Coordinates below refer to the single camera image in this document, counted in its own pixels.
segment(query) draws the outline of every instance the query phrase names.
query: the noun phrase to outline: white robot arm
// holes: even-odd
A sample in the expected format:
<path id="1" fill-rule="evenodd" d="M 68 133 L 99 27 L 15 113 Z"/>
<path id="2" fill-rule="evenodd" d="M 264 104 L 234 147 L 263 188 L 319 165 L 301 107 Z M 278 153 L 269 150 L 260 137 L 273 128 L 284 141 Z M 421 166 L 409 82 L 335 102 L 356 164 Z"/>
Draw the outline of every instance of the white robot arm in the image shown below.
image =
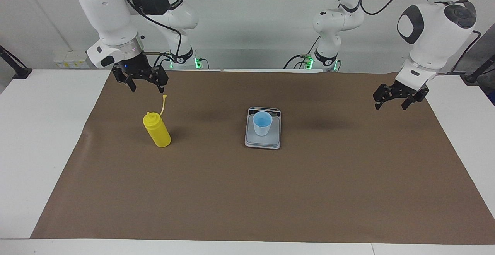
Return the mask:
<path id="1" fill-rule="evenodd" d="M 338 1 L 339 8 L 326 10 L 314 20 L 315 30 L 323 38 L 314 59 L 323 68 L 333 68 L 341 44 L 337 33 L 355 29 L 363 22 L 361 0 Z M 412 45 L 412 51 L 396 82 L 391 86 L 382 84 L 373 94 L 377 109 L 394 98 L 406 98 L 403 109 L 421 102 L 428 93 L 426 82 L 437 75 L 474 29 L 476 11 L 467 0 L 427 1 L 407 8 L 398 21 L 397 30 Z"/>
<path id="2" fill-rule="evenodd" d="M 194 51 L 184 29 L 198 25 L 198 17 L 184 0 L 128 0 L 138 13 L 157 24 L 165 35 L 173 67 L 196 66 Z M 135 91 L 133 79 L 156 84 L 160 92 L 168 82 L 162 66 L 151 67 L 143 50 L 141 36 L 131 23 L 125 0 L 79 0 L 81 7 L 97 30 L 100 40 L 87 51 L 98 68 L 114 65 L 117 82 Z"/>

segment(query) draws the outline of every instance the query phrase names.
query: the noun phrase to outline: brown paper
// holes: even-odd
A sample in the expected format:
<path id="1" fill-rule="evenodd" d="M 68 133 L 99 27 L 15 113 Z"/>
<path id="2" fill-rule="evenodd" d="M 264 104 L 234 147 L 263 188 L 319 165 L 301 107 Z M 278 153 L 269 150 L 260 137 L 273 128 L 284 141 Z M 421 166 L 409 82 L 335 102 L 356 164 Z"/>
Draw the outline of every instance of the brown paper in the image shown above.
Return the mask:
<path id="1" fill-rule="evenodd" d="M 495 244 L 495 220 L 428 103 L 377 111 L 394 75 L 111 75 L 32 238 Z M 278 151 L 244 146 L 250 106 L 282 111 Z"/>

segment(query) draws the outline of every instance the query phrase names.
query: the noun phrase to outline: white cup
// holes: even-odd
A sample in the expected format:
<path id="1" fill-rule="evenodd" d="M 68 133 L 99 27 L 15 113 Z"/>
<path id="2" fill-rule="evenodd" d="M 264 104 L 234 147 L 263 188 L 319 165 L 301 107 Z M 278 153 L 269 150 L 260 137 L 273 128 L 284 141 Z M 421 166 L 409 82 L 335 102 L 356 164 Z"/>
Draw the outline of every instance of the white cup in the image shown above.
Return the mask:
<path id="1" fill-rule="evenodd" d="M 270 131 L 270 127 L 272 126 L 273 118 L 272 115 L 262 111 L 257 112 L 253 116 L 253 124 L 254 124 L 254 132 L 258 136 L 265 136 Z"/>

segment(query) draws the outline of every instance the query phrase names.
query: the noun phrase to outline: table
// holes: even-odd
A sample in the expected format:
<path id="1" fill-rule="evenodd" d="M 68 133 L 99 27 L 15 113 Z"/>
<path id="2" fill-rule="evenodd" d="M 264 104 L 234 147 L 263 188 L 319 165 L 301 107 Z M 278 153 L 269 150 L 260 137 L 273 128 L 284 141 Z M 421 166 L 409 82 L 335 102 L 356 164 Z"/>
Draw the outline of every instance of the table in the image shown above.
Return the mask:
<path id="1" fill-rule="evenodd" d="M 139 250 L 150 254 L 163 250 L 179 254 L 495 253 L 495 246 L 26 240 L 79 139 L 108 74 L 109 70 L 35 70 L 27 80 L 11 82 L 0 95 L 0 200 L 4 200 L 0 204 L 0 238 L 5 239 L 0 240 L 2 253 L 32 253 L 33 250 L 42 254 L 63 254 L 64 250 L 87 254 L 103 254 L 109 250 L 127 253 Z M 479 88 L 465 86 L 459 77 L 437 77 L 428 85 L 431 89 L 428 101 L 433 111 L 495 216 L 495 190 L 492 189 L 495 188 L 495 149 L 490 141 L 495 130 L 495 107 Z"/>

